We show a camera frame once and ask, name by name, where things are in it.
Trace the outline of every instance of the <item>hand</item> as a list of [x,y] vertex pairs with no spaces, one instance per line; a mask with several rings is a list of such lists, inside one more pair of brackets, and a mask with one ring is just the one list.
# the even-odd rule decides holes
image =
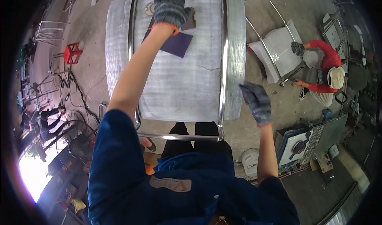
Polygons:
[[292,42],[292,52],[297,56],[303,55],[305,48],[303,44],[300,44],[296,41]]
[[303,86],[304,85],[304,82],[301,81],[300,79],[293,79],[292,81],[292,86],[293,87],[300,87],[300,86]]
[[154,0],[154,25],[166,24],[179,32],[181,25],[187,22],[191,8],[184,8],[185,0]]
[[251,108],[253,117],[258,127],[265,126],[272,122],[270,115],[270,98],[264,88],[249,82],[239,85],[246,104]]

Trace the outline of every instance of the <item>beige cap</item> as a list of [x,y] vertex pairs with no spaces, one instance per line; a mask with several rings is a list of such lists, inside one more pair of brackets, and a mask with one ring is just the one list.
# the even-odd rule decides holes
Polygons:
[[332,89],[340,89],[343,86],[343,81],[345,78],[345,71],[342,67],[333,67],[328,72],[328,82],[330,75],[330,84],[329,87]]

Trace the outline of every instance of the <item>purple sandpaper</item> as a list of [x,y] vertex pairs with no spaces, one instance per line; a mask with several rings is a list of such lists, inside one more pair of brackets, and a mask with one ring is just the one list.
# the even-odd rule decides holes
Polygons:
[[[150,29],[147,30],[143,40],[146,39],[150,31],[151,31]],[[177,35],[169,37],[165,41],[165,43],[162,45],[162,48],[160,48],[160,50],[163,50],[175,56],[184,58],[184,55],[186,54],[188,46],[191,43],[192,37],[193,37],[192,35],[186,35],[182,32],[179,32]]]

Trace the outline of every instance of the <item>white bucket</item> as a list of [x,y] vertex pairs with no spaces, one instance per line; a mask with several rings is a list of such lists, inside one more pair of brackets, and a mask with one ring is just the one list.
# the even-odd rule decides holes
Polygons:
[[241,162],[247,176],[257,177],[257,162],[259,160],[259,149],[250,148],[241,155]]

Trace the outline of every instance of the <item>orange glove cuff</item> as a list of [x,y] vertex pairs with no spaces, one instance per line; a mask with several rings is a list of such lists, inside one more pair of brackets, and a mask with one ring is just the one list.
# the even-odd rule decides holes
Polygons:
[[170,23],[167,23],[167,22],[158,22],[158,23],[153,24],[151,29],[153,29],[156,25],[168,25],[168,26],[171,26],[171,28],[174,30],[174,33],[172,33],[171,36],[177,35],[179,33],[178,27],[176,27],[175,25],[172,25]]

